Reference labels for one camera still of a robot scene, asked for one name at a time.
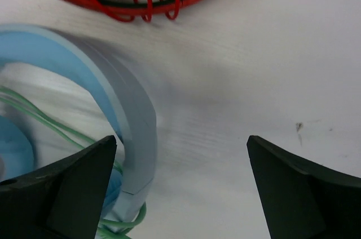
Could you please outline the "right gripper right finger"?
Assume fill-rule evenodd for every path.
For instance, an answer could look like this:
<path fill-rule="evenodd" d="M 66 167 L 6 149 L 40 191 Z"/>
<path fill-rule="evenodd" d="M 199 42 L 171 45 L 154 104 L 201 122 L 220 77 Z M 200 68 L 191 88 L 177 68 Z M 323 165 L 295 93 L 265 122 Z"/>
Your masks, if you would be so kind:
<path fill-rule="evenodd" d="M 360 178 L 259 136 L 247 149 L 271 238 L 360 238 Z"/>

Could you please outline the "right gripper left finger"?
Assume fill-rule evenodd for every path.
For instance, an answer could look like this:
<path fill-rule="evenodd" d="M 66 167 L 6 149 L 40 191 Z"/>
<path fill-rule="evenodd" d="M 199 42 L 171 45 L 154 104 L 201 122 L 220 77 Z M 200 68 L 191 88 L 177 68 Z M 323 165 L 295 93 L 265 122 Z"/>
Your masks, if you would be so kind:
<path fill-rule="evenodd" d="M 116 139 L 1 182 L 1 238 L 95 238 Z"/>

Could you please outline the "light blue headphones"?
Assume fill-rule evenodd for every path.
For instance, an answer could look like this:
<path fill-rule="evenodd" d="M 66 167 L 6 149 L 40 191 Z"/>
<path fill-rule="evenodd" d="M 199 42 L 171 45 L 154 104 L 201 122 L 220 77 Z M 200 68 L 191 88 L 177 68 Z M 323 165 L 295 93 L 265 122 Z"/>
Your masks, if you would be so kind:
<path fill-rule="evenodd" d="M 156 113 L 121 55 L 106 45 L 28 24 L 1 26 L 1 63 L 26 63 L 66 77 L 87 90 L 125 150 L 122 220 L 132 220 L 145 203 L 157 159 Z"/>

